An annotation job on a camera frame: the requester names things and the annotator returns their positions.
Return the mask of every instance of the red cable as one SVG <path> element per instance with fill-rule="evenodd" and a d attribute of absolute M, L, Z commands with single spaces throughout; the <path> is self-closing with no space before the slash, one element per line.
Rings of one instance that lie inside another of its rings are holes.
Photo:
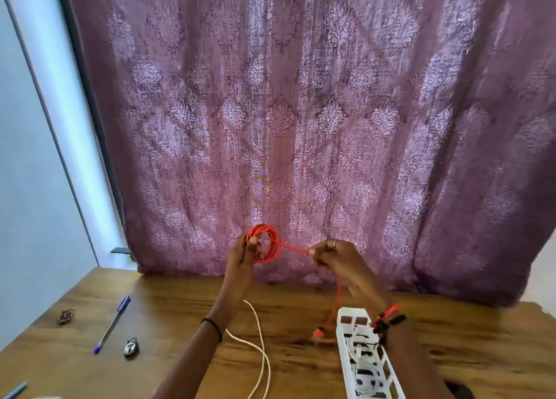
<path fill-rule="evenodd" d="M 259 223 L 258 225 L 255 225 L 254 227 L 249 229 L 249 232 L 247 233 L 247 238 L 245 239 L 245 243 L 247 244 L 249 238 L 258 237 L 260 234 L 263 234 L 265 232 L 268 234 L 268 238 L 270 239 L 270 245 L 268 246 L 268 251 L 263 260 L 259 258 L 258 254 L 255 254 L 255 263 L 271 262 L 276 257 L 278 257 L 281 247 L 285 247 L 293 251 L 299 251 L 300 253 L 309 254 L 308 250 L 294 248 L 287 244 L 284 244 L 282 242 L 282 238 L 280 237 L 280 234 L 278 234 L 277 229 L 271 225 L 267 225 L 264 223 Z M 334 319 L 334 314 L 336 314 L 337 310 L 340 308 L 341 302 L 342 302 L 342 289 L 340 286 L 340 280 L 338 279 L 338 291 L 336 294 L 336 300 L 334 301 L 334 304 L 332 305 L 332 309 L 330 310 L 330 314 L 328 315 L 328 318 L 326 319 L 323 325 L 323 329 L 326 329 L 328 325 L 330 325 L 332 319 Z M 323 330 L 321 328 L 318 328 L 313 332 L 313 335 L 317 337 L 323 337 L 324 336 Z"/>

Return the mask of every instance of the right hand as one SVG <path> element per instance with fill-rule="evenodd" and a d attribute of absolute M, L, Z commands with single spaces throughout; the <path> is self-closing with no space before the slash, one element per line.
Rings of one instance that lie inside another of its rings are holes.
<path fill-rule="evenodd" d="M 369 266 L 348 241 L 326 240 L 309 248 L 309 254 L 317 267 L 326 267 L 344 281 L 353 297 L 363 302 L 365 308 L 380 313 L 394 302 Z"/>

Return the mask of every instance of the pen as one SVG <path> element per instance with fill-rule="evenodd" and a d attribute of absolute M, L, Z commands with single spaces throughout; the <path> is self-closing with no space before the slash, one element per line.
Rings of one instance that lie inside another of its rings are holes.
<path fill-rule="evenodd" d="M 8 393 L 7 395 L 4 396 L 4 399 L 12 399 L 15 396 L 19 395 L 23 389 L 25 389 L 27 387 L 27 382 L 23 382 L 21 383 L 19 386 L 17 386 L 14 390 L 11 391 L 11 393 Z"/>
<path fill-rule="evenodd" d="M 101 341 L 98 343 L 97 347 L 94 349 L 93 354 L 96 355 L 101 351 L 102 345 L 104 345 L 104 343 L 106 342 L 106 339 L 108 338 L 108 335 L 110 334 L 110 332 L 112 332 L 112 329 L 116 325 L 116 322 L 118 321 L 118 319 L 120 318 L 120 316 L 122 315 L 123 311 L 126 309 L 126 307 L 127 307 L 127 305 L 129 304 L 130 301 L 131 301 L 131 298 L 129 297 L 129 295 L 127 295 L 122 300 L 120 306 L 118 307 L 118 311 L 116 312 L 116 316 L 114 317 L 114 320 L 112 320 L 112 323 L 110 323 L 110 326 L 108 327 L 108 330 L 106 331 L 106 333 L 102 337 Z"/>

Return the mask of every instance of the purple curtain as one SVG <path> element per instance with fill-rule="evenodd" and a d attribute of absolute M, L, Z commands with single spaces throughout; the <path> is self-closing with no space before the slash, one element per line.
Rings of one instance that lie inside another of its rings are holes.
<path fill-rule="evenodd" d="M 71 0 L 146 273 L 256 223 L 509 305 L 556 225 L 554 0 Z M 265 281 L 333 280 L 283 251 Z"/>

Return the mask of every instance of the wooden table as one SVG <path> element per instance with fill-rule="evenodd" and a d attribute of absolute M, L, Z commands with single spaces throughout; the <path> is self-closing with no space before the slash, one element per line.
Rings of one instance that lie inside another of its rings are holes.
<path fill-rule="evenodd" d="M 94 269 L 0 353 L 0 396 L 28 380 L 18 399 L 150 398 L 220 285 L 217 278 Z M 131 303 L 94 356 L 127 294 Z M 333 288 L 287 284 L 256 284 L 251 290 L 248 300 L 261 319 L 272 366 L 269 399 L 346 397 L 337 346 L 315 346 L 309 340 L 334 296 Z M 397 298 L 442 375 L 467 385 L 476 399 L 556 397 L 556 322 L 538 305 L 521 303 L 497 311 L 433 296 Z M 357 305 L 347 292 L 344 305 Z M 68 308 L 75 309 L 73 321 L 57 326 L 60 312 Z M 247 306 L 230 331 L 259 343 Z M 141 352 L 128 362 L 122 350 L 133 336 Z M 260 366 L 259 352 L 225 336 L 197 397 L 246 399 Z"/>

